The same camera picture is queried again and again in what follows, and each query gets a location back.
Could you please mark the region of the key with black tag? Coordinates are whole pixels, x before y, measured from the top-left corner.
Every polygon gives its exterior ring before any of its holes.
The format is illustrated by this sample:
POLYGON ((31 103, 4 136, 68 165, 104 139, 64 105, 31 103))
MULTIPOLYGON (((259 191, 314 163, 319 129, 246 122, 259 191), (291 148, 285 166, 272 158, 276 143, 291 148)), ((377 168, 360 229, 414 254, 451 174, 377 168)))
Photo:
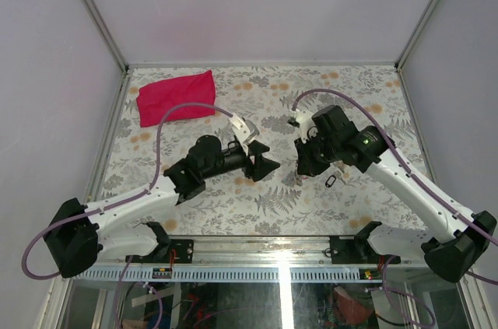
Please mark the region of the key with black tag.
POLYGON ((341 183, 342 185, 346 185, 345 180, 342 178, 342 176, 339 173, 333 173, 332 175, 330 175, 325 181, 324 185, 326 186, 326 188, 331 188, 336 183, 341 183))

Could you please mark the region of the large metal keyring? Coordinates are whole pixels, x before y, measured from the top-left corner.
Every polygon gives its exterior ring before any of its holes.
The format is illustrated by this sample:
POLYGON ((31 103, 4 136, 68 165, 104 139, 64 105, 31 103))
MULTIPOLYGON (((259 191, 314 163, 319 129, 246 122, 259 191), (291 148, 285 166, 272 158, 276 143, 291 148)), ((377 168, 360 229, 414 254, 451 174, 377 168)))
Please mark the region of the large metal keyring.
POLYGON ((302 175, 298 174, 297 170, 294 170, 291 174, 291 184, 302 187, 303 182, 306 180, 306 177, 303 177, 302 175))

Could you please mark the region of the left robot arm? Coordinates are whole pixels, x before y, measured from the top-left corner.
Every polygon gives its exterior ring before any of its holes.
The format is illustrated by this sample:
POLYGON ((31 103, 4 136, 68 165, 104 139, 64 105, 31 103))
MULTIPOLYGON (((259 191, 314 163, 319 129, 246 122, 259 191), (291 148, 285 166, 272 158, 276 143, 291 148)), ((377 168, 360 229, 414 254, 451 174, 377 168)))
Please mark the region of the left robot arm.
POLYGON ((258 182, 279 168, 265 158, 268 146, 237 140, 226 149, 213 135, 203 135, 188 154, 157 177, 152 186, 83 205, 64 202, 51 221, 44 242, 63 278, 82 274, 98 261, 130 257, 135 262, 169 262, 174 246, 157 220, 206 188, 206 181, 234 170, 258 182))

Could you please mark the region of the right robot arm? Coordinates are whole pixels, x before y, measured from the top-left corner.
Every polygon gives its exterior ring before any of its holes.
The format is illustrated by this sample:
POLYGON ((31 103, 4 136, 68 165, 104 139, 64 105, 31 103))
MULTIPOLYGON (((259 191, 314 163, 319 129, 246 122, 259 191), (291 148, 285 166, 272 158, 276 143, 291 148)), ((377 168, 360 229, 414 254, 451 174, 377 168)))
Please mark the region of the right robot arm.
POLYGON ((383 255, 423 261, 437 276, 456 283, 487 250, 497 220, 457 203, 427 179, 375 124, 359 130, 339 106, 316 113, 293 109, 290 124, 299 129, 294 142, 297 173, 316 177, 336 162, 365 173, 399 198, 425 225, 401 229, 372 221, 354 237, 363 262, 383 255))

